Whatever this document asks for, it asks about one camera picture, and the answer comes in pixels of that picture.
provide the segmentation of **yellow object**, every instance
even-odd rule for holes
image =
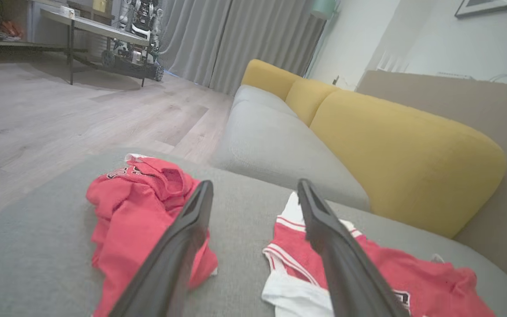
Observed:
[[[248,63],[242,85],[250,85],[287,99],[292,84],[301,77],[266,62],[253,59]]]
[[[107,0],[93,0],[93,8],[100,12],[105,12],[107,9]]]
[[[290,88],[285,102],[309,126],[322,101],[336,90],[339,90],[336,86],[300,78]]]
[[[248,64],[242,84],[285,100],[358,180],[376,215],[451,238],[503,178],[501,148],[458,122],[260,60]]]

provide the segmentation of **gray seat cushion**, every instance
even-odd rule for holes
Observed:
[[[231,112],[211,164],[292,189],[308,178],[326,199],[370,210],[361,185],[302,121],[247,101]]]
[[[91,267],[96,217],[85,192],[98,175],[122,167],[126,153],[172,161],[214,183],[210,247],[219,274],[189,293],[184,315],[273,316],[273,307],[261,300],[269,276],[261,250],[273,239],[276,216],[291,190],[151,151],[116,149],[88,158],[0,213],[0,317],[90,316],[103,276]],[[470,267],[477,273],[477,293],[497,316],[507,316],[507,275],[480,254],[396,221],[330,206],[385,247],[422,259],[438,253],[456,267]]]
[[[290,109],[281,98],[275,96],[271,92],[266,92],[265,90],[253,86],[242,85],[238,88],[234,96],[234,102],[232,103],[232,110],[234,110],[237,104],[243,101],[257,103],[259,106],[263,105],[284,114],[297,117],[296,113]]]

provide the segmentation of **curtain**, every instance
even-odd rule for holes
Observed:
[[[233,96],[252,59],[303,76],[325,22],[311,8],[312,0],[233,0],[209,87]]]
[[[232,0],[163,0],[159,62],[179,77],[209,86]]]

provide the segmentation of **beige panel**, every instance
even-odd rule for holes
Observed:
[[[507,155],[507,84],[370,71],[358,92],[471,126],[495,140]],[[507,273],[507,173],[493,197],[455,239]]]

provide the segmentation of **framed picture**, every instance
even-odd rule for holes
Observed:
[[[455,13],[457,18],[507,10],[507,0],[463,0]]]

